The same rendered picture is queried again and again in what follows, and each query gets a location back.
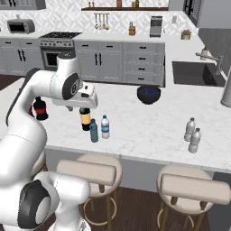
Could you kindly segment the dark sink basin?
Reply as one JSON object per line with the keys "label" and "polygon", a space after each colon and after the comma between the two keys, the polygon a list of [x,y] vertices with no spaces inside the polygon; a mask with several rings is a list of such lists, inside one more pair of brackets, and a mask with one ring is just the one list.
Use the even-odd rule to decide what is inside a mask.
{"label": "dark sink basin", "polygon": [[223,88],[226,84],[221,74],[215,74],[216,65],[206,62],[173,61],[173,81],[177,85]]}

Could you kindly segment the grey metal cylinder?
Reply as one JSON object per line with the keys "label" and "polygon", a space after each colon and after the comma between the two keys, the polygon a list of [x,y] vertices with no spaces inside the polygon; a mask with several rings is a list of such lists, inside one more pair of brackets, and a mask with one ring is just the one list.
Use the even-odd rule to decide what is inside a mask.
{"label": "grey metal cylinder", "polygon": [[223,96],[220,100],[220,103],[223,106],[231,108],[231,68],[230,68],[230,71],[229,71],[229,74],[226,80]]}

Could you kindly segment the grey wall cupboard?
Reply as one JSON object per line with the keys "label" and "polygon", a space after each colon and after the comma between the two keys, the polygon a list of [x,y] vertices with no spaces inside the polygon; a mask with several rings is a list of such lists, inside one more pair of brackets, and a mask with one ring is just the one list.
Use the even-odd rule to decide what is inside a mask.
{"label": "grey wall cupboard", "polygon": [[0,0],[0,10],[43,10],[45,0]]}

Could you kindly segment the dark blue bowl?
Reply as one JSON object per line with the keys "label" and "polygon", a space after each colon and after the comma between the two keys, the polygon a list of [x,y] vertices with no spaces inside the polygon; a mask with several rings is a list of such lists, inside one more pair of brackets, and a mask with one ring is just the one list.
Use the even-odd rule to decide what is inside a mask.
{"label": "dark blue bowl", "polygon": [[155,86],[140,86],[137,89],[138,99],[146,105],[157,102],[161,97],[161,93],[162,91]]}

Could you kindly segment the beige round bar stool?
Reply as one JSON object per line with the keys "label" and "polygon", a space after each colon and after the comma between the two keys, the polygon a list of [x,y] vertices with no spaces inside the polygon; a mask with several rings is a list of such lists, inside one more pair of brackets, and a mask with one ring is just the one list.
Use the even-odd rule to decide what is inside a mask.
{"label": "beige round bar stool", "polygon": [[183,228],[191,222],[192,231],[199,231],[201,222],[214,204],[228,205],[231,188],[212,180],[203,170],[180,166],[165,166],[157,175],[156,187],[161,198],[157,224],[164,231],[169,209],[184,216]]}
{"label": "beige round bar stool", "polygon": [[[80,214],[89,224],[93,226],[107,225],[107,230],[112,231],[112,220],[117,212],[116,191],[123,175],[120,161],[114,157],[83,154],[75,161],[60,160],[57,172],[78,176],[90,183],[90,196],[84,204],[79,206]],[[90,203],[91,210],[94,210],[94,199],[100,198],[106,199],[107,221],[95,223],[88,219],[86,207]]]}

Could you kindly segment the clear plastic bottle blue label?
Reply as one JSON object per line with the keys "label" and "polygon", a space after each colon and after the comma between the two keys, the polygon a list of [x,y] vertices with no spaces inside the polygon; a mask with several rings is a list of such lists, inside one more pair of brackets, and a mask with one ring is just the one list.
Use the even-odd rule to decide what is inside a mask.
{"label": "clear plastic bottle blue label", "polygon": [[106,115],[103,115],[101,120],[101,132],[104,139],[109,137],[109,120],[107,119]]}

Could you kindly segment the grey plastic bottle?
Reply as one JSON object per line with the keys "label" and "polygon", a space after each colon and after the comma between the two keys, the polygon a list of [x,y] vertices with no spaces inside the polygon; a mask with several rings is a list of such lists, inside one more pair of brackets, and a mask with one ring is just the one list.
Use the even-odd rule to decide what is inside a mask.
{"label": "grey plastic bottle", "polygon": [[191,136],[193,132],[195,131],[196,123],[195,123],[195,118],[192,117],[186,124],[186,131],[184,134],[184,140],[186,142],[189,142],[191,139]]}
{"label": "grey plastic bottle", "polygon": [[200,139],[201,139],[201,132],[200,132],[200,129],[197,128],[193,132],[190,138],[190,143],[189,143],[189,148],[188,148],[189,152],[196,153],[198,151]]}

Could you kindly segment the grey metal tap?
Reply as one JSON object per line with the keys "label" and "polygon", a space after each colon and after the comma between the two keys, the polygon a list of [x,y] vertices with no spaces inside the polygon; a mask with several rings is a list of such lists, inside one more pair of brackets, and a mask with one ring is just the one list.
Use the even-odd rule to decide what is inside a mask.
{"label": "grey metal tap", "polygon": [[209,59],[209,60],[214,60],[217,63],[217,65],[215,67],[214,74],[215,75],[220,74],[224,56],[219,56],[218,58],[215,58],[215,57],[212,57],[212,56],[208,56],[207,54],[204,54],[204,53],[196,52],[195,54],[196,54],[196,56],[199,56],[200,58],[202,57],[202,58],[206,58],[206,59]]}

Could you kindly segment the silver toaster oven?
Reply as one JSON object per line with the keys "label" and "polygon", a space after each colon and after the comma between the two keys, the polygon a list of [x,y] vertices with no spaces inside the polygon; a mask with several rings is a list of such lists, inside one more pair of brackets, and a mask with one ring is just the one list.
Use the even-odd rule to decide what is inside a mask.
{"label": "silver toaster oven", "polygon": [[12,19],[7,21],[10,33],[32,33],[35,32],[35,24],[32,19]]}

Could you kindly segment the potted plant yellow pot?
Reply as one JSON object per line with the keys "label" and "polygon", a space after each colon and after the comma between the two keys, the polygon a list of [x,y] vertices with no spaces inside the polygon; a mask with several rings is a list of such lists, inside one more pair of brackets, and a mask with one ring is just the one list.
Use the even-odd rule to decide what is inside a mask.
{"label": "potted plant yellow pot", "polygon": [[191,31],[189,29],[186,29],[186,30],[183,30],[181,32],[181,39],[182,40],[189,40],[190,39],[190,36],[191,36]]}

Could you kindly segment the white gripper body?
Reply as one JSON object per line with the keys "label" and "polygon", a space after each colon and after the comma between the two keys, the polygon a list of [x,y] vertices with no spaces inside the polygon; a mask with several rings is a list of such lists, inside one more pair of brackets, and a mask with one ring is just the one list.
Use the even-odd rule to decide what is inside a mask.
{"label": "white gripper body", "polygon": [[52,103],[57,106],[97,108],[98,100],[97,100],[97,95],[93,94],[89,98],[73,97],[72,99],[69,100],[53,99]]}

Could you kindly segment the dark glass bottle red label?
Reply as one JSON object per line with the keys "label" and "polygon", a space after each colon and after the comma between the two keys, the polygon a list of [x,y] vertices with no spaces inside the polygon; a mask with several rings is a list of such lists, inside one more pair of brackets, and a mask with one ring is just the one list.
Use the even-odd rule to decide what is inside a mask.
{"label": "dark glass bottle red label", "polygon": [[35,102],[33,103],[33,109],[36,112],[37,120],[43,121],[49,117],[46,111],[46,103],[40,97],[35,98]]}

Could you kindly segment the grey fridge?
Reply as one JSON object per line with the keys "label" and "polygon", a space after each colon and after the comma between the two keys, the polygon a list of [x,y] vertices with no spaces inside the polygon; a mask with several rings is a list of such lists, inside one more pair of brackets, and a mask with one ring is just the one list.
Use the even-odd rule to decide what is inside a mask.
{"label": "grey fridge", "polygon": [[231,0],[169,0],[170,11],[182,11],[197,28],[231,29]]}

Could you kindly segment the teal plastic bottle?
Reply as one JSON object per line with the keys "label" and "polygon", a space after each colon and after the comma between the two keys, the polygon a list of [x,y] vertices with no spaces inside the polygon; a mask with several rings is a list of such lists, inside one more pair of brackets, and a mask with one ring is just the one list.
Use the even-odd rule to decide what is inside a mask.
{"label": "teal plastic bottle", "polygon": [[90,139],[92,143],[96,143],[98,141],[97,124],[94,118],[90,120]]}

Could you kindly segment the rail with hanging tools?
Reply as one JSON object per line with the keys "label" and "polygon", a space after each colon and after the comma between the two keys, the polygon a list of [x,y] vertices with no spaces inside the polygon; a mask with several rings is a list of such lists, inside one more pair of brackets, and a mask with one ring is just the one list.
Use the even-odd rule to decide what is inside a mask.
{"label": "rail with hanging tools", "polygon": [[108,14],[94,13],[94,16],[95,16],[95,29],[96,30],[108,30],[109,29]]}

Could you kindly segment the dark wooden wall shelf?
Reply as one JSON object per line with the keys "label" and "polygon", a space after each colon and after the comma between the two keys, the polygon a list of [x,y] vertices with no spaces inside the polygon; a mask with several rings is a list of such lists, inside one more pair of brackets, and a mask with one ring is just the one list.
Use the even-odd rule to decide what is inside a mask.
{"label": "dark wooden wall shelf", "polygon": [[169,7],[85,7],[81,11],[169,11]]}

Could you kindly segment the black hob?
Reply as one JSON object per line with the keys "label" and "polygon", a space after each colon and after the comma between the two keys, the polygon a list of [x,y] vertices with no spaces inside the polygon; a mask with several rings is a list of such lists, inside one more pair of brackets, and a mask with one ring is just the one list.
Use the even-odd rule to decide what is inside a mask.
{"label": "black hob", "polygon": [[73,39],[74,37],[82,34],[82,32],[49,32],[40,38],[42,39]]}

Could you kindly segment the silver coffee machine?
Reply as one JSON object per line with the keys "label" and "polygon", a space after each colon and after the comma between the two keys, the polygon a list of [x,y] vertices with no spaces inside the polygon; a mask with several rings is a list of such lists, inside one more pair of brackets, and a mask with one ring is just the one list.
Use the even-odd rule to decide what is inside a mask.
{"label": "silver coffee machine", "polygon": [[162,34],[162,17],[161,16],[152,16],[151,25],[150,25],[150,36],[151,37],[160,37]]}

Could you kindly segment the grey base cupboards run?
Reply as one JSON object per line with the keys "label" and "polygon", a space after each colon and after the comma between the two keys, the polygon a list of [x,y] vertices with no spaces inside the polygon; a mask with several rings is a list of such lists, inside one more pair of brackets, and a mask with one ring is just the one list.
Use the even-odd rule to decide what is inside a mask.
{"label": "grey base cupboards run", "polygon": [[[82,78],[87,81],[164,85],[165,45],[146,42],[73,41]],[[44,69],[39,39],[0,38],[10,75]]]}

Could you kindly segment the dark glass bottle yellow label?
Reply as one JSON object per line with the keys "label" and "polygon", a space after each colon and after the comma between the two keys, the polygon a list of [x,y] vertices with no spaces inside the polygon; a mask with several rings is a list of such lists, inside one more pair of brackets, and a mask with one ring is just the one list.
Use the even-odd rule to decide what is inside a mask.
{"label": "dark glass bottle yellow label", "polygon": [[81,125],[82,125],[82,129],[84,131],[89,131],[90,130],[90,109],[89,108],[85,108],[85,107],[81,107],[79,109],[79,114],[80,114],[80,120],[81,120]]}

